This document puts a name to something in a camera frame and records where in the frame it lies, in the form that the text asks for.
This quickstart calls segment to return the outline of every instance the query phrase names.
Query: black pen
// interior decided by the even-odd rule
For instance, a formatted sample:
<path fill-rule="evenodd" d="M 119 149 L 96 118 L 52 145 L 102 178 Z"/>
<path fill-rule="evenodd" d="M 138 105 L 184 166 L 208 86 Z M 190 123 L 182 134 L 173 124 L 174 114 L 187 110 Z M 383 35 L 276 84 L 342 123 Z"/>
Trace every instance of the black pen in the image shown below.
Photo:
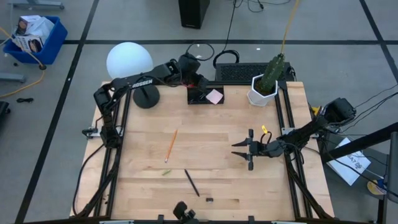
<path fill-rule="evenodd" d="M 193 181 L 192 181 L 191 177 L 189 176 L 188 171 L 187 171 L 186 169 L 184 169 L 184 171 L 185 171 L 185 174 L 186 174 L 187 177 L 188 177 L 189 182 L 191 182 L 193 189 L 194 189 L 195 192 L 197 193 L 197 196 L 200 197 L 199 192 L 198 192 L 198 189 L 195 187 L 195 184 L 193 184 Z"/>

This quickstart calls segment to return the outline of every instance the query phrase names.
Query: blue bin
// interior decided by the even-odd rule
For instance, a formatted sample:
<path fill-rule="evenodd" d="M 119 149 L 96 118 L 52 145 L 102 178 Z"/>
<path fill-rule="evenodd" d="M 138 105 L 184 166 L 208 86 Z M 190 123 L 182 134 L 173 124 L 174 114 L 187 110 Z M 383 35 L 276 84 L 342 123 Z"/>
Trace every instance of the blue bin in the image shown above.
<path fill-rule="evenodd" d="M 46 16 L 48 20 L 54 23 L 49 37 L 47 38 L 43 49 L 38 53 L 32 54 L 37 57 L 44 65 L 54 63 L 58 52 L 60 51 L 63 41 L 68 35 L 68 31 L 62 25 L 60 18 L 56 16 Z M 14 58 L 22 63 L 38 63 L 28 53 L 23 52 L 16 44 L 9 40 L 3 48 L 4 53 L 11 54 Z"/>

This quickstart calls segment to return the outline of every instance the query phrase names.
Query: yellow object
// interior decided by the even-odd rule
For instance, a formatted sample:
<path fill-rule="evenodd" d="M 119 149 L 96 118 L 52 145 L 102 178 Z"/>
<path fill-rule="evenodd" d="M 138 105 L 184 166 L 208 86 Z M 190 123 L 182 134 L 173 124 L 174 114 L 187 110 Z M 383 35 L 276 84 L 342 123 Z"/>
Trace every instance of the yellow object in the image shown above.
<path fill-rule="evenodd" d="M 178 131 L 178 129 L 176 129 L 174 131 L 174 135 L 173 135 L 172 142 L 170 143 L 169 151 L 167 152 L 166 159 L 164 160 L 165 163 L 167 163 L 167 161 L 169 160 L 169 156 L 170 156 L 170 153 L 172 152 L 172 148 L 174 145 L 175 137 L 177 137 L 177 131 Z"/>
<path fill-rule="evenodd" d="M 386 190 L 381 189 L 379 186 L 377 186 L 376 184 L 374 184 L 370 181 L 366 184 L 366 186 L 368 187 L 368 190 L 373 195 L 385 195 L 386 194 Z"/>
<path fill-rule="evenodd" d="M 0 27 L 0 30 L 1 30 L 6 36 L 8 36 L 10 39 L 13 39 L 13 38 L 11 37 L 11 35 L 10 35 L 9 33 L 7 33 L 7 31 L 5 31 L 2 27 Z M 15 44 L 16 44 L 22 51 L 24 51 L 23 48 L 20 47 L 19 44 L 17 44 L 17 43 L 15 43 Z M 39 65 L 40 65 L 41 67 L 44 67 L 44 65 L 42 64 L 42 62 L 41 62 L 39 59 L 37 59 L 34 55 L 32 55 L 30 52 L 26 52 L 26 53 L 28 53 L 33 59 L 35 59 L 35 60 L 39 63 Z M 29 87 L 31 87 L 31 86 L 33 86 L 33 85 L 36 85 L 36 84 L 40 83 L 40 82 L 43 80 L 44 75 L 45 75 L 45 72 L 44 72 L 44 70 L 43 70 L 42 76 L 41 76 L 41 77 L 39 78 L 39 80 L 37 80 L 36 82 L 33 82 L 33 83 L 31 83 L 31 84 L 29 84 L 29 85 L 27 85 L 27 86 L 24 86 L 24 87 L 22 87 L 22 88 L 20 88 L 20 89 L 18 89 L 18 90 L 16 90 L 16 91 L 13 91 L 13 92 L 10 92 L 10 93 L 1 95 L 0 98 L 7 97 L 7 96 L 11 96 L 11 95 L 13 95 L 13 94 L 15 94 L 15 93 L 18 93 L 18 92 L 20 92 L 20 91 L 22 91 L 22 90 L 25 90 L 26 88 L 29 88 Z"/>
<path fill-rule="evenodd" d="M 290 27 L 290 25 L 292 23 L 292 20 L 293 20 L 294 14 L 296 13 L 296 9 L 297 9 L 297 6 L 299 5 L 299 2 L 300 2 L 300 0 L 296 0 L 296 3 L 294 4 L 294 7 L 293 7 L 293 11 L 290 14 L 289 21 L 288 21 L 286 29 L 285 29 L 284 40 L 282 41 L 282 47 L 280 49 L 280 53 L 281 54 L 284 53 L 286 34 L 287 34 L 287 31 L 289 30 L 289 27 Z"/>
<path fill-rule="evenodd" d="M 313 113 L 314 113 L 315 115 L 318 114 L 320 108 L 321 108 L 320 106 L 318 106 L 318 107 L 315 107 L 315 106 L 311 107 L 311 109 L 312 109 L 312 111 L 313 111 Z"/>
<path fill-rule="evenodd" d="M 262 128 L 262 130 L 263 130 L 263 132 L 264 132 L 264 134 L 267 134 L 268 133 L 268 130 L 266 129 L 266 127 L 263 125 L 263 126 L 261 126 L 261 128 Z"/>

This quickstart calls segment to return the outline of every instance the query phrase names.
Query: pink sticky note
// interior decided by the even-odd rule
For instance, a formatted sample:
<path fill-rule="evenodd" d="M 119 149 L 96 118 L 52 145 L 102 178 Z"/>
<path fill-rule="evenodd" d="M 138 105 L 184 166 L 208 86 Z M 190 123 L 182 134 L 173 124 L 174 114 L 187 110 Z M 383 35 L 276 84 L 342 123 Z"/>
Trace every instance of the pink sticky note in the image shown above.
<path fill-rule="evenodd" d="M 209 94 L 207 94 L 206 99 L 209 100 L 210 102 L 217 104 L 220 102 L 220 100 L 223 98 L 223 95 L 217 91 L 217 90 L 212 90 Z"/>

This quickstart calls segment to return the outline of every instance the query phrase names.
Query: white plant pot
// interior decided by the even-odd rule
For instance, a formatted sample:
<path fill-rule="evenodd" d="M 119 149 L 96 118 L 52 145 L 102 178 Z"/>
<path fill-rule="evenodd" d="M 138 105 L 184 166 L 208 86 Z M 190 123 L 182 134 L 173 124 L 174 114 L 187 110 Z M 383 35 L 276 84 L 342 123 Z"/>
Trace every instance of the white plant pot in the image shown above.
<path fill-rule="evenodd" d="M 275 81 L 275 92 L 273 92 L 270 95 L 263 96 L 261 93 L 257 92 L 254 89 L 254 82 L 258 79 L 261 78 L 263 75 L 258 75 L 256 77 L 253 77 L 251 81 L 251 90 L 248 92 L 248 99 L 250 104 L 254 106 L 265 106 L 270 100 L 273 100 L 276 94 L 278 93 L 278 81 Z"/>

